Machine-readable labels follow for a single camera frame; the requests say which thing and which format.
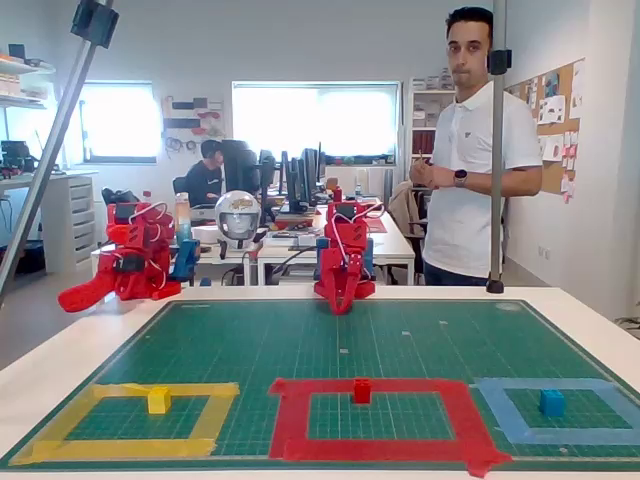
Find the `man's right hand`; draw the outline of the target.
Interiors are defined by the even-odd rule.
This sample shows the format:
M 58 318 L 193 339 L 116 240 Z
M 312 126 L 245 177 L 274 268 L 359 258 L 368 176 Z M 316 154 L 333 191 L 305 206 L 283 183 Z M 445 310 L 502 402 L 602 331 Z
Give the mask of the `man's right hand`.
M 409 177 L 414 185 L 428 189 L 435 187 L 433 167 L 425 160 L 417 160 L 411 165 Z

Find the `man's left hand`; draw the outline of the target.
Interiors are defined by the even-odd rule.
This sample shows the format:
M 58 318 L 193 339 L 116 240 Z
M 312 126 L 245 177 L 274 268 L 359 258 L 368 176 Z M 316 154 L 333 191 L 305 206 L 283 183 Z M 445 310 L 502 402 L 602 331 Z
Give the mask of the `man's left hand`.
M 448 168 L 428 165 L 425 182 L 430 189 L 451 188 L 455 186 L 455 175 Z

